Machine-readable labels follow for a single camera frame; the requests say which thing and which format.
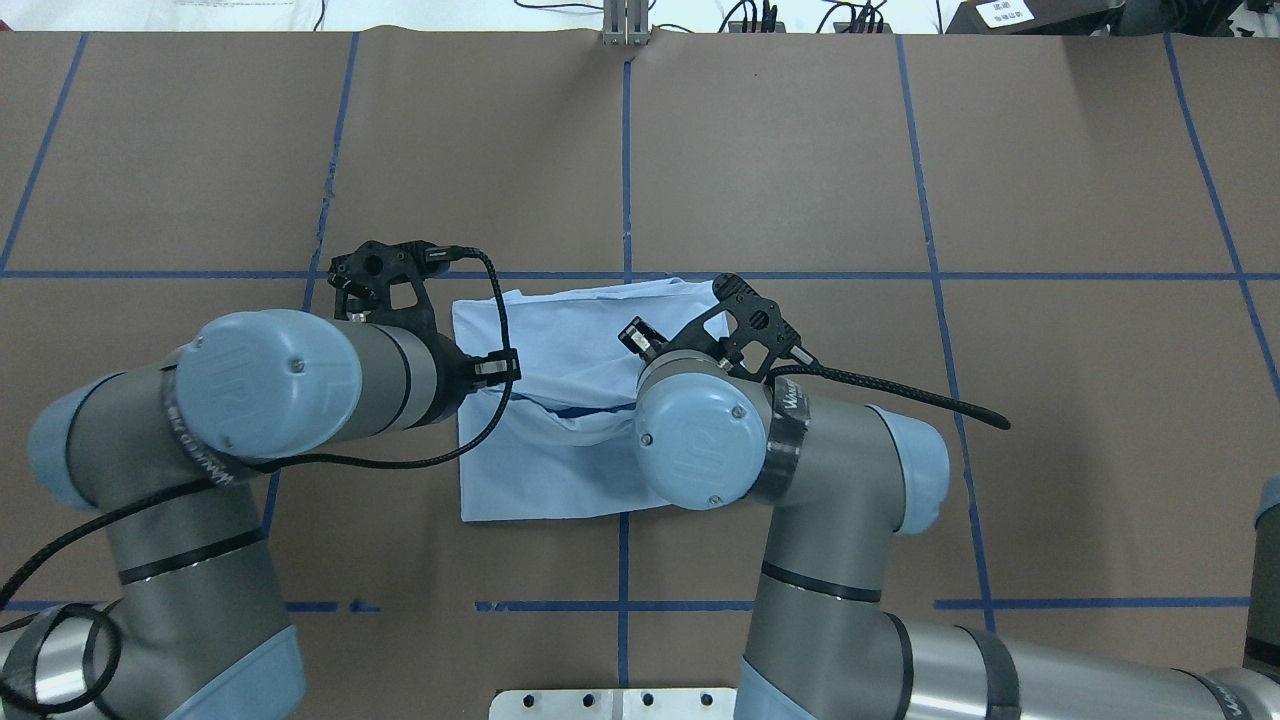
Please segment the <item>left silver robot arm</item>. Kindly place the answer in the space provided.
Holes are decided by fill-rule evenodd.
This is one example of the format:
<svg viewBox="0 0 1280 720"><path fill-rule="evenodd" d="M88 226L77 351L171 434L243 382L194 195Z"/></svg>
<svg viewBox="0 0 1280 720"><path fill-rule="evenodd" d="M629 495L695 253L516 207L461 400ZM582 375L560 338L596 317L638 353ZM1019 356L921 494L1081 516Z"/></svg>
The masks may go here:
<svg viewBox="0 0 1280 720"><path fill-rule="evenodd" d="M312 462L410 470L326 446L434 424L520 377L500 347L462 354L429 311L394 324L271 309L206 324L159 364L105 375L38 416L36 479L92 519L3 585L105 530L122 597L3 628L5 719L284 719L306 693L298 632L248 483Z"/></svg>

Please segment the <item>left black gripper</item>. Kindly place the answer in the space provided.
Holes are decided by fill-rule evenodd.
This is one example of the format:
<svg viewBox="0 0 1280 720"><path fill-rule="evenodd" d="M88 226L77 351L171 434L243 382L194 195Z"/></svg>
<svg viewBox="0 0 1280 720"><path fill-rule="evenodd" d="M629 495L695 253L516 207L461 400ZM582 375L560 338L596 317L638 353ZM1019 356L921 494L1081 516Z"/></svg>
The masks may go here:
<svg viewBox="0 0 1280 720"><path fill-rule="evenodd" d="M435 407L458 407L475 387L513 384L521 379L517 350L495 350L483 357L460 350L449 336L434 337Z"/></svg>

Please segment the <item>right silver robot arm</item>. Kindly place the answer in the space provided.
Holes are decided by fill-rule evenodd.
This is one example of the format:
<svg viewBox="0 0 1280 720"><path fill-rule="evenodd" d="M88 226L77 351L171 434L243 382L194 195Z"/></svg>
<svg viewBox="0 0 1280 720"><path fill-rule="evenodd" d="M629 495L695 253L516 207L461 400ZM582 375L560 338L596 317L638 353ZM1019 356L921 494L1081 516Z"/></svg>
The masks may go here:
<svg viewBox="0 0 1280 720"><path fill-rule="evenodd" d="M689 333L635 319L634 447L667 502L772 510L736 719L1275 719L1277 660L1212 673L1091 657L881 607L895 538L929 527L950 479L929 424L731 377Z"/></svg>

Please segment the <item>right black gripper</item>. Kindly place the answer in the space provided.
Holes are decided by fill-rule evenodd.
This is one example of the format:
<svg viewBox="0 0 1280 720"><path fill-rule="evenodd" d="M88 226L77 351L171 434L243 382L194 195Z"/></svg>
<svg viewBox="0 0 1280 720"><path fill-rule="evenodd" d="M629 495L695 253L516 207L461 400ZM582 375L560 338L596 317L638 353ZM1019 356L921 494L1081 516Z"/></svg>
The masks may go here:
<svg viewBox="0 0 1280 720"><path fill-rule="evenodd" d="M705 328L685 328L668 340L641 316L635 316L618 333L618 340L631 354L645 360L644 375L676 361L709 363L712 366L721 363L718 338Z"/></svg>

